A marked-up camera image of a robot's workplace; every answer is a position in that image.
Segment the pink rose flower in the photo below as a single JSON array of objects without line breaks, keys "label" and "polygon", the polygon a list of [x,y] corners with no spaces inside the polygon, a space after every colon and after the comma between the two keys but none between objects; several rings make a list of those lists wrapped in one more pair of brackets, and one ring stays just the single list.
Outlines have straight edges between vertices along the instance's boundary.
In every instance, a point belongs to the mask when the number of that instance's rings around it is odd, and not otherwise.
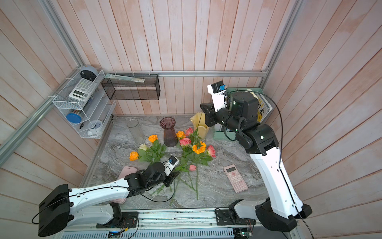
[{"label": "pink rose flower", "polygon": [[180,139],[179,143],[181,147],[189,147],[192,144],[192,141],[189,138],[185,137],[183,139]]}]

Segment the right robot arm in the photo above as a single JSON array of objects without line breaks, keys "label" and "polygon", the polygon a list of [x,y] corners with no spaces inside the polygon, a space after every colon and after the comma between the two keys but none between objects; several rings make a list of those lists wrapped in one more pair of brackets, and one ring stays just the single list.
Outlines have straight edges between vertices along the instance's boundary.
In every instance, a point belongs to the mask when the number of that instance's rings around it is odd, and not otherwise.
[{"label": "right robot arm", "polygon": [[306,219],[312,209],[297,196],[282,162],[282,147],[273,129],[258,122],[258,99],[250,91],[211,92],[212,103],[201,104],[206,125],[220,124],[235,132],[235,139],[256,164],[269,197],[259,205],[242,200],[234,205],[240,218],[257,219],[270,231],[291,232],[297,219]]}]

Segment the purple glass vase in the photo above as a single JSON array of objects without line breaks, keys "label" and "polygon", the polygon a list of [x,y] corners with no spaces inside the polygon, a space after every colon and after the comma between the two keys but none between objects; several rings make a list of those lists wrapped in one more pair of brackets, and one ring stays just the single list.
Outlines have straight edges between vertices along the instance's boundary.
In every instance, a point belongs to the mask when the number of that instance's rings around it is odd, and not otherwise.
[{"label": "purple glass vase", "polygon": [[163,129],[163,140],[167,147],[174,147],[178,143],[178,138],[175,132],[176,121],[172,117],[165,117],[160,120],[160,126]]}]

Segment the pink tulip flower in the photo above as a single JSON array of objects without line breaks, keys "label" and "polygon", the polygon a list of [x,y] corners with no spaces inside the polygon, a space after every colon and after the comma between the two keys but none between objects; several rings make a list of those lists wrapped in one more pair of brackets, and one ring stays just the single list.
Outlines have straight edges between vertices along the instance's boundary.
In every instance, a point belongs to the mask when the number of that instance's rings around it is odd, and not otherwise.
[{"label": "pink tulip flower", "polygon": [[196,171],[197,167],[195,165],[184,165],[182,167],[179,167],[178,170],[182,172]]}]

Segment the blue lid jar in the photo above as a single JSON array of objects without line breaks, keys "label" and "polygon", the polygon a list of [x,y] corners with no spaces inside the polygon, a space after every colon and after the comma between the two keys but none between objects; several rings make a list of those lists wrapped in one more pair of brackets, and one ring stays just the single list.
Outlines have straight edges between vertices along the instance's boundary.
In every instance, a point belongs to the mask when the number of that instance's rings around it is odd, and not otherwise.
[{"label": "blue lid jar", "polygon": [[81,110],[72,110],[66,115],[66,119],[70,123],[78,124],[82,121],[82,111]]}]

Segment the pink rose right side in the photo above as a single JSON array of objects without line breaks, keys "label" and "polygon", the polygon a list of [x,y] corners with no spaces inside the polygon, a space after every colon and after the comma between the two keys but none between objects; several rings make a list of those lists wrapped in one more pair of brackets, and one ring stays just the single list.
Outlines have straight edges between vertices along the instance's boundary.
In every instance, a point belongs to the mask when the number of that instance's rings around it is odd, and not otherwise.
[{"label": "pink rose right side", "polygon": [[207,148],[207,153],[210,157],[216,158],[216,151],[212,145]]}]

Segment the orange marigold flower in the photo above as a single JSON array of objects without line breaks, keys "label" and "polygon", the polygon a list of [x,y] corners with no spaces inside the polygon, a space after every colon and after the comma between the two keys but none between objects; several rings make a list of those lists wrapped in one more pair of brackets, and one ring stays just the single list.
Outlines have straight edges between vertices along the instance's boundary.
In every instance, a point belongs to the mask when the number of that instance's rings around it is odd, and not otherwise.
[{"label": "orange marigold flower", "polygon": [[180,164],[175,168],[175,171],[179,171],[178,168],[184,165],[195,165],[196,171],[180,172],[180,180],[186,183],[196,193],[196,198],[199,198],[199,167],[208,166],[209,162],[213,160],[207,153],[207,145],[201,140],[192,141],[189,147],[181,147],[178,142],[177,147],[182,150],[180,156]]}]

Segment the white calculator on shelf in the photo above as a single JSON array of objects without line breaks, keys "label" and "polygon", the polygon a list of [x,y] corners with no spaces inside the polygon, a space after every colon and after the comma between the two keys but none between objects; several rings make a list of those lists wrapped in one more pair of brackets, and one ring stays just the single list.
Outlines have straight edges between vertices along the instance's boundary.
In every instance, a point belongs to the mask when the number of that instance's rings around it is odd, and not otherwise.
[{"label": "white calculator on shelf", "polygon": [[87,102],[96,87],[97,85],[95,82],[82,78],[71,91],[69,97],[74,100]]}]

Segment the round black white device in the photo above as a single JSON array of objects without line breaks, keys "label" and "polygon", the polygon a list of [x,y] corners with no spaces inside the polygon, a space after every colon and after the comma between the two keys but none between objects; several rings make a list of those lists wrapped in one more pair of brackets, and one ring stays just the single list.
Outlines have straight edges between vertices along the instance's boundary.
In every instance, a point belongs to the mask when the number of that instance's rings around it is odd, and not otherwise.
[{"label": "round black white device", "polygon": [[80,70],[80,76],[83,79],[93,82],[98,76],[98,70],[92,66],[84,66]]}]

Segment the pink calculator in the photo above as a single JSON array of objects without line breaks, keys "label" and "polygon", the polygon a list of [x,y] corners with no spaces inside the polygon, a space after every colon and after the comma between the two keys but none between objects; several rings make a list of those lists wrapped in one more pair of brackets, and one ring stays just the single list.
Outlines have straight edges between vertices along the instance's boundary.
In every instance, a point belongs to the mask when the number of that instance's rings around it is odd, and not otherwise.
[{"label": "pink calculator", "polygon": [[242,175],[237,170],[235,164],[223,168],[225,174],[227,175],[235,193],[240,193],[248,190],[248,186],[245,183]]}]

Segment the small orange rose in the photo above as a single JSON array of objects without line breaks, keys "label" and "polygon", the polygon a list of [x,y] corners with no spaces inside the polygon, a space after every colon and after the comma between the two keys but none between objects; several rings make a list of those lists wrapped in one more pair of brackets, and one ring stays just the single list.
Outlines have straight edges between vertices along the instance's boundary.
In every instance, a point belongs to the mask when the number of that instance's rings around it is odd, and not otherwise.
[{"label": "small orange rose", "polygon": [[148,140],[149,140],[151,143],[154,143],[155,141],[158,140],[158,135],[153,134],[153,135],[151,135],[151,136],[148,137]]}]

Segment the pink rose near vase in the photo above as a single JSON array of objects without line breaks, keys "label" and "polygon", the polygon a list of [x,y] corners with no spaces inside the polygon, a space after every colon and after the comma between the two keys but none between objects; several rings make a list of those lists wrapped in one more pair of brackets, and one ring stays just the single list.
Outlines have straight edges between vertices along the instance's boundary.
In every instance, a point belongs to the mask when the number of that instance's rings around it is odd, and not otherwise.
[{"label": "pink rose near vase", "polygon": [[186,136],[190,136],[191,134],[194,133],[194,129],[192,127],[189,127],[186,131],[185,131],[185,134]]}]

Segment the green file organizer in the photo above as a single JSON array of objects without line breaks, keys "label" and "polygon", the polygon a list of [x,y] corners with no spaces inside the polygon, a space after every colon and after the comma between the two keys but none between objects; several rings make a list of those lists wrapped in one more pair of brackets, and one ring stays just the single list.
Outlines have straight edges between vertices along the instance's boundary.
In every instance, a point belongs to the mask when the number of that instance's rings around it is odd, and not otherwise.
[{"label": "green file organizer", "polygon": [[222,125],[225,129],[236,133],[236,136],[243,136],[258,122],[258,97],[253,89],[227,88],[227,109],[231,114],[227,125]]}]

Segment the yellow glass vase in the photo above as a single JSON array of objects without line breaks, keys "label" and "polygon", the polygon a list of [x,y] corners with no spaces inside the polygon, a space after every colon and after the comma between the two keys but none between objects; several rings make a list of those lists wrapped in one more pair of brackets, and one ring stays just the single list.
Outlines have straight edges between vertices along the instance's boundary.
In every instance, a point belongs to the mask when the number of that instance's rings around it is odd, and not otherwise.
[{"label": "yellow glass vase", "polygon": [[199,112],[192,116],[190,120],[193,123],[194,130],[198,131],[198,136],[201,139],[204,139],[207,136],[210,129],[205,123],[206,115],[204,113]]}]

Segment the large orange rose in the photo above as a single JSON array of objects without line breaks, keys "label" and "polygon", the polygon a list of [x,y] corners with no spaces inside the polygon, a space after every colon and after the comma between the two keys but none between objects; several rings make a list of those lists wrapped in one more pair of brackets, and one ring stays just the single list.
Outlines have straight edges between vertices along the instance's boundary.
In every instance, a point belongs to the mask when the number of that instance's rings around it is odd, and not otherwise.
[{"label": "large orange rose", "polygon": [[130,161],[136,161],[138,159],[139,159],[139,154],[138,154],[137,151],[133,151],[133,152],[130,153],[130,155],[129,155],[129,160]]}]

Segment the orange rose by vase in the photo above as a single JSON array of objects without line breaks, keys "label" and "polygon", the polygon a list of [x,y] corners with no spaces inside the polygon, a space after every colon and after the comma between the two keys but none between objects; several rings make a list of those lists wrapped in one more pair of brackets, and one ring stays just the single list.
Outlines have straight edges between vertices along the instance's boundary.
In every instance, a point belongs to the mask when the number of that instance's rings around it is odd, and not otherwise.
[{"label": "orange rose by vase", "polygon": [[186,137],[186,134],[183,131],[178,131],[176,133],[176,136],[177,136],[178,140],[181,140],[181,139],[184,139]]}]

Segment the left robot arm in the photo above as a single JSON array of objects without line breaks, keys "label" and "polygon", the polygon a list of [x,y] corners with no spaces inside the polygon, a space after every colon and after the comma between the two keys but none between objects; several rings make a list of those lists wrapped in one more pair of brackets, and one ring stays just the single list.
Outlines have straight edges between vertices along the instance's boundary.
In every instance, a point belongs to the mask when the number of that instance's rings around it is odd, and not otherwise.
[{"label": "left robot arm", "polygon": [[121,223],[122,212],[111,204],[106,210],[92,211],[87,208],[96,204],[143,195],[158,184],[169,187],[178,172],[174,169],[179,161],[170,158],[164,163],[155,162],[147,169],[131,173],[124,178],[87,188],[72,188],[67,184],[57,186],[40,204],[38,235],[54,235],[67,226],[96,223],[116,227]]}]

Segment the yellow magazine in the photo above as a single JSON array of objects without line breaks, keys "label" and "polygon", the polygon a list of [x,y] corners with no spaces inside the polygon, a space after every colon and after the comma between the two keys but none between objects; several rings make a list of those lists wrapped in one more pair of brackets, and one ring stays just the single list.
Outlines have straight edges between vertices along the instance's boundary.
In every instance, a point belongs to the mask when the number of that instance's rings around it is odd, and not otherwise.
[{"label": "yellow magazine", "polygon": [[256,96],[258,97],[258,122],[262,122],[269,113],[272,112],[273,107],[267,100],[267,97],[265,97],[260,92],[255,92]]}]

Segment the clear glass vase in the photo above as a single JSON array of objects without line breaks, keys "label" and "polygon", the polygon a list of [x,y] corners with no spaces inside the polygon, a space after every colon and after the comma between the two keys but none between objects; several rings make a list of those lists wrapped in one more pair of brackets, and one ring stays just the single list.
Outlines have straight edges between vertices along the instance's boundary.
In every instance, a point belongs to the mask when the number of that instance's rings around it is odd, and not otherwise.
[{"label": "clear glass vase", "polygon": [[139,124],[139,121],[137,119],[130,119],[127,122],[127,127],[132,134],[132,137],[134,141],[137,144],[144,144],[145,143],[145,136],[143,134],[143,131],[141,129],[141,126]]}]

